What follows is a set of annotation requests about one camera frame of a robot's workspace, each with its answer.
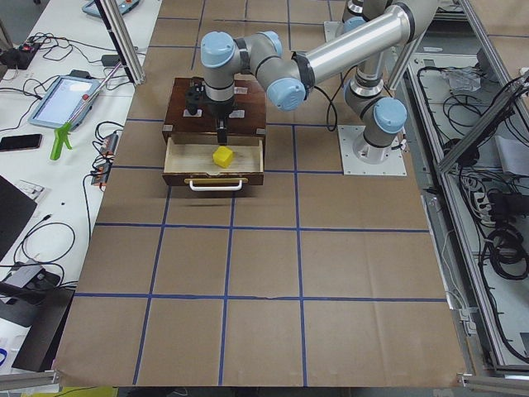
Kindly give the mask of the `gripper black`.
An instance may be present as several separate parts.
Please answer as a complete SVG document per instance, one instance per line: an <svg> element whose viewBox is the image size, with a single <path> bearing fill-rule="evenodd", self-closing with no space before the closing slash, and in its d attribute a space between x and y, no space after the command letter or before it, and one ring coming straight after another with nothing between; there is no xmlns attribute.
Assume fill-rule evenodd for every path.
<svg viewBox="0 0 529 397"><path fill-rule="evenodd" d="M207 108L208 112L216 118L217 143L227 144L227 118L235 110L235 99L214 101L206 93L206 85L202 78L193 77L185 95L185 108L191 115L196 115L198 109Z"/></svg>

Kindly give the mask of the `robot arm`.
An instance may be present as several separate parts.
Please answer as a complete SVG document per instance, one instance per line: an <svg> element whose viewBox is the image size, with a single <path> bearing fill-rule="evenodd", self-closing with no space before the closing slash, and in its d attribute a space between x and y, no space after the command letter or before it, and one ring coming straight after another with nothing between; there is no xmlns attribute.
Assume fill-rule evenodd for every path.
<svg viewBox="0 0 529 397"><path fill-rule="evenodd" d="M348 106L365 125L355 139L356 157L368 164L387 160L393 140L407 121L407 110L396 98L383 95L384 52L409 45L430 26L436 1L363 1L356 16L344 12L343 32L305 53L282 59L282 44L273 31L234 38L224 31L207 33L201 41L204 80L186 93L186 108L194 114L205 105L216 121L217 141L227 143L227 118L234 109L236 74L255 76L269 101L292 111L316 86L344 69L355 76L344 87Z"/></svg>
<svg viewBox="0 0 529 397"><path fill-rule="evenodd" d="M365 24L369 18L364 13L364 0L348 0L344 6L341 22L336 31L337 36L354 30Z"/></svg>

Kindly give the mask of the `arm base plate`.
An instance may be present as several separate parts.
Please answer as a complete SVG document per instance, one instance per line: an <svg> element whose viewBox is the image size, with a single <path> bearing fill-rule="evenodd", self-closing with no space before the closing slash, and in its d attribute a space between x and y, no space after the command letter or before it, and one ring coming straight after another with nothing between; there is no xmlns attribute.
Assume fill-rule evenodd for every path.
<svg viewBox="0 0 529 397"><path fill-rule="evenodd" d="M333 41L344 33L344 23L325 21L323 22L325 42Z"/></svg>
<svg viewBox="0 0 529 397"><path fill-rule="evenodd" d="M364 126L339 125L338 136L343 174L347 176L405 177L406 166L398 136L385 148L368 144Z"/></svg>

